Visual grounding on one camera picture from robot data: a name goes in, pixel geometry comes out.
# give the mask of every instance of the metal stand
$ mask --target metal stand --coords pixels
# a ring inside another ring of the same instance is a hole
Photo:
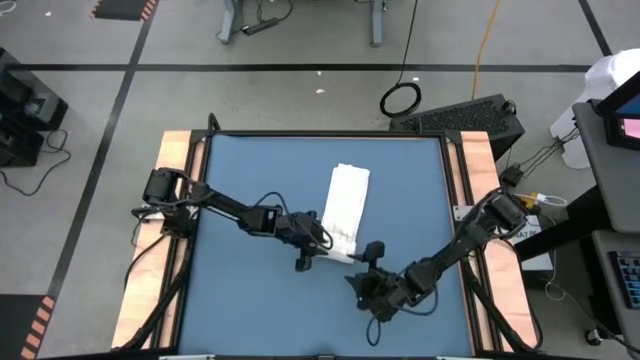
[[[371,45],[382,44],[382,11],[384,11],[384,0],[373,0],[371,2],[371,29],[373,30]]]
[[[218,35],[218,40],[226,45],[231,41],[231,35],[233,35],[236,19],[240,17],[242,13],[242,0],[223,1],[224,21],[222,22],[222,29]],[[371,2],[372,46],[379,46],[382,44],[382,13],[384,11],[387,11],[384,0],[373,0]]]
[[[223,44],[228,44],[233,32],[233,25],[236,18],[242,14],[242,0],[223,0],[224,1],[224,21],[218,39]]]

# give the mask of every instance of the metal bracket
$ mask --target metal bracket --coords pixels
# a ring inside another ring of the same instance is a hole
[[[462,221],[465,216],[473,209],[470,205],[456,205],[453,207],[453,219],[455,221]]]

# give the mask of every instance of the wire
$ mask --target wire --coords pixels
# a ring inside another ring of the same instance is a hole
[[[433,306],[431,307],[431,309],[424,311],[424,312],[420,312],[420,311],[415,311],[415,310],[410,310],[407,308],[403,308],[401,306],[396,306],[394,304],[391,304],[392,307],[398,309],[399,311],[402,312],[406,312],[407,314],[411,314],[411,315],[416,315],[416,316],[429,316],[431,314],[433,314],[434,312],[436,312],[436,310],[438,309],[438,286],[436,286],[436,282],[433,283]]]
[[[0,2],[0,7],[4,6],[5,4],[10,4],[9,8],[4,9],[4,10],[0,10],[0,17],[2,17],[4,14],[8,14],[8,13],[12,12],[13,10],[16,9],[16,6],[18,6],[18,4],[15,1],[7,0],[7,1]]]
[[[133,227],[133,231],[131,232],[131,239],[129,240],[129,244],[131,244],[131,246],[137,247],[137,241],[135,241],[136,239],[136,234],[138,233],[138,229],[140,228],[140,225],[142,224],[143,221],[143,217],[140,217],[140,219],[138,219],[138,221],[136,222],[136,226]]]
[[[282,204],[282,208],[284,210],[285,215],[287,215],[287,217],[289,217],[289,215],[291,215],[291,212],[289,212],[289,207],[287,206],[287,202],[284,200],[284,196],[282,196],[282,194],[280,194],[277,191],[270,191],[266,194],[264,194],[260,199],[258,199],[258,201],[256,201],[255,204],[253,204],[251,207],[249,207],[249,209],[253,209],[257,206],[259,206],[260,204],[262,204],[262,202],[264,202],[269,196],[276,196],[278,197],[278,199],[280,199],[280,203]],[[325,246],[324,245],[324,240],[320,241],[316,238],[315,235],[313,235],[313,233],[311,233],[311,230],[307,229],[305,226],[303,226],[302,224],[300,224],[298,221],[296,221],[295,218],[289,217],[289,219],[291,219],[296,225],[300,226],[306,233],[307,235],[309,235],[309,237],[311,238],[311,240],[313,240],[314,243],[316,243],[316,245],[318,245],[320,248],[324,249],[324,250],[331,250],[333,249],[333,237],[331,236],[331,234],[329,234],[329,232],[323,227],[320,226],[320,229],[322,230],[322,232],[324,234],[327,235],[327,237],[329,238],[329,245]]]
[[[126,272],[126,274],[124,276],[124,289],[125,290],[127,289],[127,282],[129,282],[129,276],[131,275],[131,271],[133,270],[133,268],[138,263],[138,260],[140,260],[149,251],[153,250],[153,248],[155,248],[158,244],[160,244],[160,242],[162,240],[164,240],[164,238],[166,238],[166,237],[167,237],[166,235],[160,236],[156,241],[152,242],[151,245],[149,245],[146,249],[142,250],[142,252],[140,254],[138,254],[138,256],[136,256],[135,259],[133,259],[133,261],[129,265],[129,268],[127,269],[127,272]]]
[[[471,100],[476,98],[476,88],[478,87],[478,72],[480,71],[480,61],[482,60],[482,54],[484,53],[484,48],[487,45],[487,40],[489,40],[489,33],[491,33],[491,28],[493,27],[493,21],[496,19],[496,14],[498,13],[498,8],[500,7],[500,2],[502,0],[496,0],[496,4],[493,6],[493,11],[491,11],[491,16],[489,17],[489,24],[487,24],[487,30],[484,32],[484,37],[482,38],[482,43],[480,44],[480,50],[478,51],[478,57],[476,58],[476,66],[473,69],[473,88],[471,89]]]
[[[546,216],[543,215],[543,217],[545,217],[546,219],[550,220],[554,225],[556,224],[556,222]],[[520,271],[522,272],[522,261],[520,261],[520,255],[518,254],[518,250],[516,249],[516,247],[508,240],[503,239],[503,243],[507,244],[512,250],[513,252],[516,254],[516,257],[518,259],[518,264],[520,265]],[[593,317],[592,315],[590,315],[581,305],[580,303],[578,303],[578,301],[576,300],[575,297],[573,297],[573,295],[571,295],[567,290],[565,290],[564,288],[562,288],[560,285],[556,284],[553,282],[553,280],[555,279],[555,260],[554,260],[554,274],[553,277],[551,279],[549,279],[546,276],[543,275],[538,275],[538,277],[542,280],[545,280],[547,282],[548,285],[545,285],[545,293],[547,292],[547,287],[548,286],[553,286],[556,289],[560,290],[563,294],[562,299],[564,299],[565,297],[568,297],[577,307],[578,309],[580,309],[580,311],[587,317],[589,318],[591,321],[593,321],[594,323],[596,323],[596,325],[598,326],[598,330],[602,330],[604,331],[607,336],[609,336],[610,338],[612,338],[613,340],[615,340],[616,342],[618,342],[620,345],[624,346],[625,348],[627,348],[628,350],[631,350],[637,354],[640,354],[640,349],[638,349],[637,347],[629,344],[628,342],[622,340],[619,336],[615,335],[613,333],[613,331],[609,330],[606,326],[604,326],[600,321],[598,321],[595,317]]]
[[[416,111],[416,109],[420,105],[420,102],[422,101],[422,90],[420,89],[420,86],[418,86],[418,84],[414,82],[404,82],[404,83],[400,82],[402,81],[404,68],[407,64],[407,55],[409,54],[409,45],[411,44],[411,36],[413,35],[413,24],[415,23],[417,10],[418,10],[418,0],[415,0],[413,4],[413,13],[411,14],[411,25],[409,26],[409,36],[407,37],[407,45],[405,46],[405,49],[404,49],[402,67],[400,68],[400,76],[398,77],[398,81],[396,82],[396,84],[393,85],[391,89],[387,90],[387,92],[384,95],[382,95],[382,99],[380,99],[380,104],[379,104],[380,112],[382,112],[385,116],[390,118],[397,118],[400,116],[406,116],[413,113],[414,111]],[[389,98],[391,94],[396,92],[396,90],[401,88],[407,88],[407,87],[413,89],[413,91],[416,93],[416,99],[413,101],[413,104],[409,105],[408,108],[395,113],[388,111],[387,98]]]
[[[378,324],[378,332],[376,334],[376,340],[375,341],[371,341],[371,325],[373,324],[374,320]],[[380,324],[380,320],[376,319],[375,315],[372,315],[371,316],[371,320],[369,320],[369,324],[367,324],[367,342],[369,343],[369,345],[371,345],[371,346],[378,345],[378,343],[380,342],[380,335],[381,334],[382,334],[382,325]]]
[[[54,146],[54,145],[51,144],[51,136],[53,134],[55,134],[55,133],[58,133],[58,132],[61,132],[64,136],[63,136],[63,139],[62,139],[62,142],[60,143],[60,145],[59,146]],[[45,154],[57,154],[57,153],[61,153],[62,152],[62,153],[67,154],[67,156],[64,159],[60,160],[59,162],[55,163],[53,166],[51,166],[49,168],[49,170],[47,170],[44,173],[44,175],[42,176],[42,179],[40,179],[40,181],[38,182],[38,185],[36,186],[36,188],[33,191],[27,192],[27,191],[25,191],[23,189],[20,189],[19,187],[13,185],[11,183],[11,181],[9,181],[9,178],[7,177],[7,174],[4,171],[0,170],[0,175],[2,175],[2,179],[4,180],[4,184],[7,185],[9,188],[19,192],[20,194],[22,194],[22,195],[24,195],[26,197],[30,197],[30,196],[35,195],[38,191],[40,191],[40,188],[42,187],[42,184],[44,183],[44,181],[47,179],[47,176],[49,176],[49,174],[55,168],[57,168],[58,166],[60,166],[60,165],[62,165],[64,163],[66,163],[67,161],[69,161],[71,159],[71,153],[64,148],[65,144],[67,143],[67,138],[68,137],[69,137],[69,133],[67,131],[65,131],[65,130],[62,130],[62,129],[54,130],[54,131],[50,132],[47,135],[47,137],[45,139],[45,142],[46,142],[47,146],[49,146],[53,150],[40,150],[40,152],[45,153]],[[3,165],[3,167],[7,166],[7,165],[10,165],[12,161],[13,161],[13,159],[9,160],[6,164]]]
[[[400,76],[396,85],[402,81],[402,75],[404,74],[404,67],[407,64],[407,55],[409,54],[409,44],[411,44],[411,35],[413,35],[413,24],[416,21],[416,11],[418,10],[418,0],[415,0],[413,4],[413,13],[411,14],[411,25],[409,25],[409,36],[407,36],[407,45],[404,48],[404,57],[402,58],[402,68],[400,68]]]
[[[554,195],[538,195],[536,196],[531,196],[531,195],[525,195],[525,194],[516,194],[514,193],[513,195],[518,196],[518,197],[522,197],[525,199],[530,199],[530,200],[536,200],[539,201],[543,204],[547,204],[549,206],[557,206],[557,207],[565,207],[569,204],[569,202],[559,196],[554,196]],[[553,201],[547,201],[547,199],[555,199],[558,200],[558,202],[553,202]]]
[[[507,169],[509,168],[509,161],[511,161],[511,149],[513,149],[513,146],[509,147],[509,154],[507,154],[507,164],[504,166],[504,170],[502,172],[507,171]]]
[[[554,143],[551,145],[541,147],[540,149],[538,149],[538,151],[535,154],[533,154],[527,160],[519,163],[515,163],[514,165],[512,165],[512,167],[516,167],[517,169],[520,169],[523,165],[533,160],[533,163],[531,163],[531,165],[529,165],[527,168],[522,170],[522,177],[525,179],[528,178],[538,168],[538,166],[542,165],[545,161],[547,161],[547,159],[549,159],[549,157],[551,157],[553,153],[558,151],[558,149],[560,149],[564,144],[580,136],[580,134],[577,133],[577,131],[578,129],[574,128],[573,130],[571,130],[571,132],[569,132],[563,138],[554,141]],[[508,169],[508,166],[505,167],[505,170],[502,172],[502,174],[500,174],[500,176],[502,176],[507,169]]]
[[[289,11],[287,12],[287,14],[281,18],[276,18],[278,19],[278,21],[283,21],[286,20],[291,13],[293,12],[293,1],[292,0],[287,0],[289,2]],[[256,0],[256,4],[258,5],[258,10],[256,12],[256,17],[258,18],[258,21],[260,23],[265,22],[264,18],[262,18],[262,2],[263,0]]]
[[[638,349],[637,347],[629,344],[628,342],[622,340],[622,338],[620,338],[619,336],[617,336],[616,334],[613,333],[613,331],[609,330],[606,326],[604,326],[600,321],[598,321],[594,316],[592,316],[591,314],[589,314],[578,302],[578,300],[576,300],[575,297],[573,297],[573,295],[571,295],[567,290],[565,290],[564,288],[562,288],[561,286],[559,286],[556,283],[550,282],[551,286],[556,287],[558,290],[562,291],[562,293],[569,298],[569,300],[571,300],[577,307],[578,309],[580,309],[580,311],[582,312],[582,314],[584,314],[587,318],[589,318],[591,321],[593,321],[594,323],[596,323],[598,330],[602,330],[604,331],[607,336],[609,336],[610,338],[612,338],[613,340],[615,340],[616,342],[618,342],[620,345],[626,347],[628,350],[631,350],[633,352],[635,352],[636,354],[640,355],[640,349]]]

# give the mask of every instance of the blue mat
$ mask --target blue mat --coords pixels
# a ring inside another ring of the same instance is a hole
[[[400,271],[431,255],[452,237],[449,205],[436,139],[213,138],[207,183],[246,204],[279,191],[291,211],[322,216],[331,171],[339,163],[371,171],[358,249],[386,243],[379,264]],[[273,205],[277,199],[265,204]],[[356,308],[345,275],[365,265],[314,258],[294,271],[298,250],[246,235],[204,211],[195,247],[179,353],[300,356],[469,356],[460,274],[438,283],[440,304],[429,317],[399,313],[382,324],[371,347],[371,317]],[[433,296],[415,310],[428,310]]]

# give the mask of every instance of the white cloth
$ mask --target white cloth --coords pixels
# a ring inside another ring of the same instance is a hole
[[[333,238],[328,258],[353,264],[356,237],[369,187],[369,170],[338,164],[333,168],[322,226]]]

